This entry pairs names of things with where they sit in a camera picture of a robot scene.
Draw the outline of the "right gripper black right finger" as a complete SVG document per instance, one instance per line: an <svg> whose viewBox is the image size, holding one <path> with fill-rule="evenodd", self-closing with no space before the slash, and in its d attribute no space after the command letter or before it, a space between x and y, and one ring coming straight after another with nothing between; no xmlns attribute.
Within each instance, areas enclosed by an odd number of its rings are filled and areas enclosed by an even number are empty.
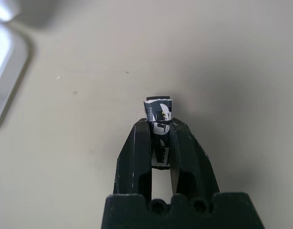
<svg viewBox="0 0 293 229"><path fill-rule="evenodd" d="M186 123L170 123L170 174L173 194L213 195L218 183L208 155Z"/></svg>

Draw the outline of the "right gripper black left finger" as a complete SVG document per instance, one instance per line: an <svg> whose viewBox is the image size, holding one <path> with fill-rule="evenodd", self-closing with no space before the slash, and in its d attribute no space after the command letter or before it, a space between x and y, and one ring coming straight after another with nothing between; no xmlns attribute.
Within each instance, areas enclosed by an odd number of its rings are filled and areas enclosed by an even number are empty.
<svg viewBox="0 0 293 229"><path fill-rule="evenodd" d="M133 125L118 156L113 193L140 194L151 199L151 158L149 123L140 119Z"/></svg>

